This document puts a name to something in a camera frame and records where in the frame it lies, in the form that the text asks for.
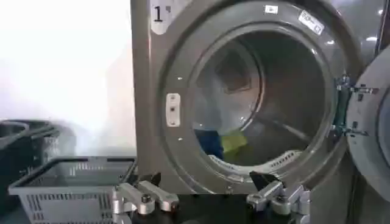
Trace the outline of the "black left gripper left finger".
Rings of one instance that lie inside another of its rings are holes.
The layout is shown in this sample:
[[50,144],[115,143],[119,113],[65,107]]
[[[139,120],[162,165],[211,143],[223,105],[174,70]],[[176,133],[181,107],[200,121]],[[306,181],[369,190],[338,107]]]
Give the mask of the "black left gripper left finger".
[[179,208],[177,194],[159,187],[161,173],[145,175],[133,184],[123,182],[112,188],[112,222],[132,223],[130,213],[149,216],[156,210],[173,213]]

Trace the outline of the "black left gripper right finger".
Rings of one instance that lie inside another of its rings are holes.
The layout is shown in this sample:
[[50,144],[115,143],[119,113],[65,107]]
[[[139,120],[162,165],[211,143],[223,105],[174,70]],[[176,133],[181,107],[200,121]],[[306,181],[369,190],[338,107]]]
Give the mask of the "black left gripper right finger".
[[246,204],[253,212],[267,208],[274,214],[293,218],[293,223],[309,224],[311,221],[311,191],[300,183],[286,185],[277,176],[257,171],[249,172],[257,191],[246,196]]

